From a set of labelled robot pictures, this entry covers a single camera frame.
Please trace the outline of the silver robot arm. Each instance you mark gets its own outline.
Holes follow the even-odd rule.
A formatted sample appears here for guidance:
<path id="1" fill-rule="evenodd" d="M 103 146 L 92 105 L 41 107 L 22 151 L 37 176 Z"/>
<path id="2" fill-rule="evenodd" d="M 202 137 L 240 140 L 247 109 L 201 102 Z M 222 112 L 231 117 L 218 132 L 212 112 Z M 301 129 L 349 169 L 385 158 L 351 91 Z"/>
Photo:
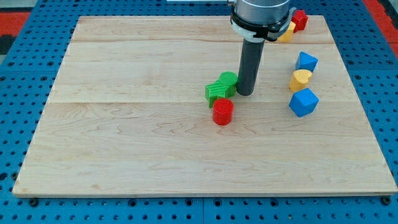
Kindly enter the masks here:
<path id="1" fill-rule="evenodd" d="M 290 0 L 216 0 L 231 6 L 230 23 L 245 42 L 275 42 L 288 30 L 296 8 Z"/>

